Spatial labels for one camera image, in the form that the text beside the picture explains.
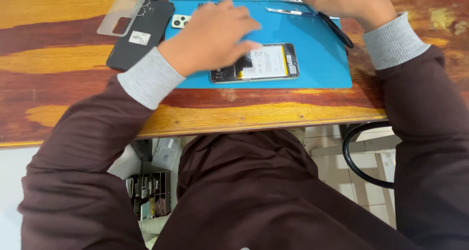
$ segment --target opened phone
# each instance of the opened phone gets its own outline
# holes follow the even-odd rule
[[[299,76],[295,47],[291,43],[263,44],[234,65],[210,71],[210,81],[215,84],[290,80]]]

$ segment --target tweezers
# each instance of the tweezers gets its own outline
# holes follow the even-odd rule
[[[285,2],[290,2],[290,3],[298,3],[298,4],[303,4],[303,1],[301,0],[279,0],[279,1],[285,1]],[[273,8],[267,8],[267,11],[271,12],[276,12],[276,13],[287,13],[287,14],[295,14],[295,15],[300,15],[300,16],[309,16],[309,17],[314,17],[318,15],[334,32],[334,34],[345,44],[345,46],[353,49],[353,42],[350,40],[350,38],[345,34],[334,22],[332,22],[331,18],[324,13],[321,12],[316,12],[314,11],[311,7],[306,5],[306,8],[310,11],[308,12],[299,12],[299,11],[290,11],[290,10],[284,10],[284,9],[273,9]]]

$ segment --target wooden table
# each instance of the wooden table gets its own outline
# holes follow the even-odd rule
[[[105,62],[115,37],[96,34],[114,0],[0,2],[0,147],[38,145],[67,107],[103,90],[116,71]],[[391,0],[409,11],[427,43],[442,47],[447,70],[469,104],[468,0]],[[166,97],[141,137],[194,135],[386,118],[361,27],[341,21],[351,89],[188,90]]]

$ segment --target left hand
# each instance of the left hand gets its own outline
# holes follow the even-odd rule
[[[214,70],[235,63],[242,55],[257,49],[253,41],[239,42],[260,24],[246,7],[235,7],[231,0],[212,2],[192,14],[187,26],[161,43],[158,51],[182,76],[196,71]]]

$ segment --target gray sleeve cuff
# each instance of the gray sleeve cuff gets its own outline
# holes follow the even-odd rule
[[[423,43],[415,34],[407,19],[407,12],[399,17],[365,33],[366,49],[377,70],[397,66],[427,51],[431,45]]]
[[[184,79],[155,47],[130,70],[117,74],[117,80],[124,90],[137,102],[153,110]]]

